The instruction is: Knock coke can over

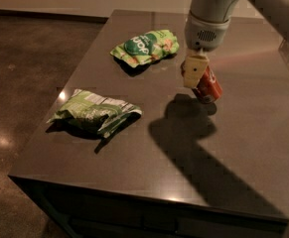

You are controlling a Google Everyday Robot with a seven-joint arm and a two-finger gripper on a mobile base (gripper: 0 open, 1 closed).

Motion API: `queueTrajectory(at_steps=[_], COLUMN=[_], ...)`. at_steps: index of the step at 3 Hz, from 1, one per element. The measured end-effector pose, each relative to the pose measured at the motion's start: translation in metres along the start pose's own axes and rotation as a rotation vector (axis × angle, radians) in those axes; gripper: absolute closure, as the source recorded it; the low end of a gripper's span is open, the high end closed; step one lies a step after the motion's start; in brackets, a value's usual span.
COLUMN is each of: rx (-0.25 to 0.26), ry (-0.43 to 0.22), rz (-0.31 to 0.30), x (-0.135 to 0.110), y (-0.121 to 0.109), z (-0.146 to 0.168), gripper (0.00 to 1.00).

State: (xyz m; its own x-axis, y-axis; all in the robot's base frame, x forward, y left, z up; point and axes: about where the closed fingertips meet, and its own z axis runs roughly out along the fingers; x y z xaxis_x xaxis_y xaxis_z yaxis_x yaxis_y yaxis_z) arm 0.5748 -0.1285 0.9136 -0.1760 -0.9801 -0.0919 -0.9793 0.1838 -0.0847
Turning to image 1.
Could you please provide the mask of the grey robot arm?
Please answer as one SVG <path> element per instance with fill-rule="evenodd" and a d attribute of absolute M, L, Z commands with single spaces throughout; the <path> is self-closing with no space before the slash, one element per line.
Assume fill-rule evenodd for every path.
<path fill-rule="evenodd" d="M 289 0 L 246 0 L 283 41 L 279 48 L 289 69 Z M 192 0 L 185 26 L 189 49 L 211 52 L 219 47 L 239 0 Z"/>

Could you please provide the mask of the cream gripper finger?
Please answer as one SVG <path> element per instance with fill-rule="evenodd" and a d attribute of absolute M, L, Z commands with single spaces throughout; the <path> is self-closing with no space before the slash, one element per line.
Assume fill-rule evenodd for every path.
<path fill-rule="evenodd" d="M 188 50 L 183 66 L 184 86 L 196 88 L 209 63 L 210 60 L 203 49 Z"/>

